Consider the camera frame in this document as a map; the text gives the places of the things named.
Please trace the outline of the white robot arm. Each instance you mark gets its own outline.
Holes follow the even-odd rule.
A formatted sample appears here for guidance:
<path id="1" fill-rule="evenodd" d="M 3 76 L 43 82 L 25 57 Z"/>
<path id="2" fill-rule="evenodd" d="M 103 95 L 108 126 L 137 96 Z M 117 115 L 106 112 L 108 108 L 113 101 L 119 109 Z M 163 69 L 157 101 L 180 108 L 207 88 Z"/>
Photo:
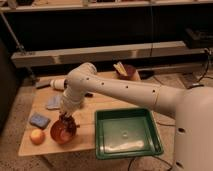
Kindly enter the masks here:
<path id="1" fill-rule="evenodd" d="M 103 94 L 176 120 L 174 171 L 213 171 L 213 87 L 180 89 L 159 84 L 107 79 L 83 63 L 66 76 L 60 113 L 73 114 L 88 92 Z"/>

